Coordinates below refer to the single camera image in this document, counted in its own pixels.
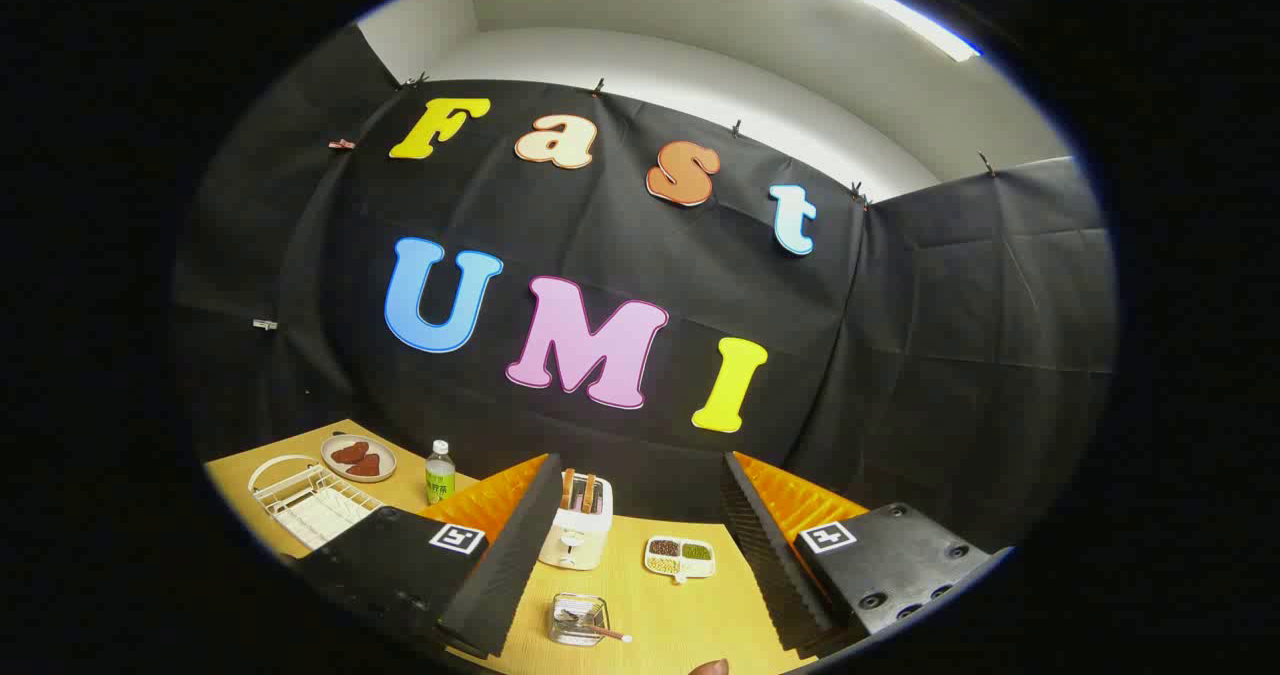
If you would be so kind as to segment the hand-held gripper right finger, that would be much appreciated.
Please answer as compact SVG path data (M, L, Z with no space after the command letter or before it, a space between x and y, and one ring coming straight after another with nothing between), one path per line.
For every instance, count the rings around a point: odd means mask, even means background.
M719 497L780 644L800 656L895 635L1007 556L913 505L868 508L736 451L723 457Z

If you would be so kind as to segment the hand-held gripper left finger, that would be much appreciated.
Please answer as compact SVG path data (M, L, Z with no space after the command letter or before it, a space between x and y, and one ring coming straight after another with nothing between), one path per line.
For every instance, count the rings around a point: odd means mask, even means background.
M293 570L403 646L498 656L562 496L561 457L543 453L421 514L375 508Z

